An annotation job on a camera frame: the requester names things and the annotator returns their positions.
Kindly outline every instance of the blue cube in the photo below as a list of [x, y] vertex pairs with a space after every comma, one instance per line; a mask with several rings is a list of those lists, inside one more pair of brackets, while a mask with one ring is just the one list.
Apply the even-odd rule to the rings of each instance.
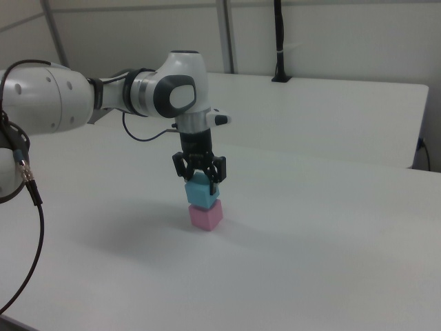
[[189, 203], [205, 209], [210, 209], [219, 196], [219, 188], [213, 195], [209, 194], [209, 179], [202, 172], [194, 173], [193, 178], [185, 184], [185, 191]]

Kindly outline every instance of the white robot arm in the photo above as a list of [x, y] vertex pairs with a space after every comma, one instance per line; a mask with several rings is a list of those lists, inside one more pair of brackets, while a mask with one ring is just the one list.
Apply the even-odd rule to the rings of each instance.
[[[198, 52], [173, 51], [156, 71], [140, 69], [111, 79], [86, 79], [54, 63], [17, 68], [4, 86], [3, 110], [28, 134], [77, 128], [89, 121], [93, 109], [100, 108], [175, 118], [183, 147], [173, 156], [178, 176], [191, 179], [195, 169], [202, 170], [210, 178], [212, 194], [214, 184], [226, 177], [225, 158], [213, 155], [209, 129], [231, 118], [211, 108], [205, 64]], [[14, 196], [22, 182], [4, 140], [0, 137], [0, 203]]]

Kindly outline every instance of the stacked cubes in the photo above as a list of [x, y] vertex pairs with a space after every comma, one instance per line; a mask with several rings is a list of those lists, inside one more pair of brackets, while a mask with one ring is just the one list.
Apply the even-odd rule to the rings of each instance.
[[202, 172], [195, 172], [192, 179], [185, 184], [188, 202], [191, 204], [188, 208], [192, 224], [197, 228], [211, 231], [223, 218], [219, 188], [216, 193], [209, 193], [209, 179]]

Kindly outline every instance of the black pole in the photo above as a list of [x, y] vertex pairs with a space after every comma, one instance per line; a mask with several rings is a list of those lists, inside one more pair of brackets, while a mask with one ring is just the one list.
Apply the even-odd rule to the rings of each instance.
[[274, 20], [276, 22], [276, 49], [277, 49], [277, 65], [276, 73], [271, 81], [286, 83], [291, 76], [285, 74], [285, 61], [283, 59], [283, 16], [282, 16], [282, 0], [274, 0]]

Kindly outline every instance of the white tabletop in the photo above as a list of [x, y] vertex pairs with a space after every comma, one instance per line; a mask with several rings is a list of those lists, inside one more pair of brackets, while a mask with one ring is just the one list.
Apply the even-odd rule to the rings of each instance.
[[[85, 126], [31, 150], [45, 245], [7, 315], [33, 328], [439, 330], [439, 174], [215, 143], [225, 219], [203, 232], [175, 134]], [[5, 300], [39, 229], [25, 192], [0, 208]]]
[[[212, 106], [233, 118], [213, 133], [217, 142], [399, 168], [413, 164], [426, 86], [325, 79], [273, 83], [271, 77], [241, 74], [208, 78]], [[167, 123], [150, 120], [128, 121], [146, 136]], [[110, 115], [96, 124], [121, 127]]]

